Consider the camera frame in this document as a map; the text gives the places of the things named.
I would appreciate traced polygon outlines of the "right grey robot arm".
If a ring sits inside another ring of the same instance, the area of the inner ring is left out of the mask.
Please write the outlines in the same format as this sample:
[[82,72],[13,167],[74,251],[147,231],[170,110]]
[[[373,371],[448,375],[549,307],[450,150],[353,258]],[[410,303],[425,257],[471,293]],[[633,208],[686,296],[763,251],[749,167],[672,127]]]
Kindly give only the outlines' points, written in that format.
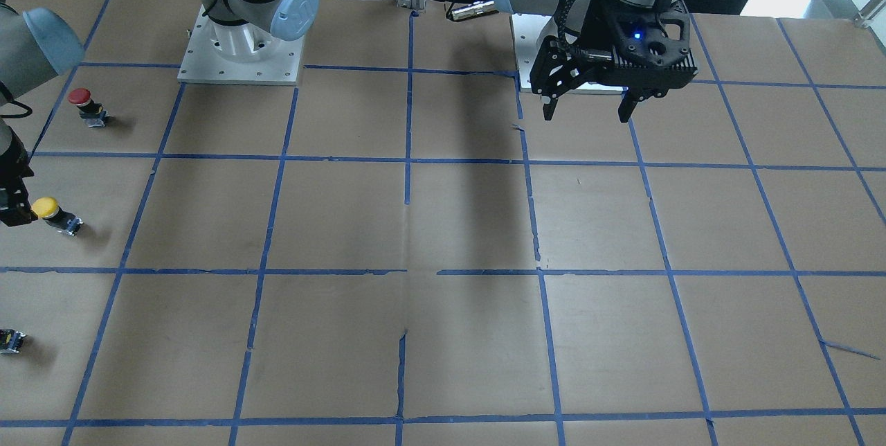
[[63,109],[88,127],[110,121],[94,93],[71,98],[73,80],[88,65],[173,68],[173,83],[294,86],[302,41],[320,0],[100,0],[98,13],[76,17],[60,2],[18,11],[2,0],[2,223],[47,222],[73,234],[82,219],[57,207],[35,206],[26,180],[31,153],[44,140],[23,141],[10,121],[34,114],[24,96],[58,86],[47,123]]

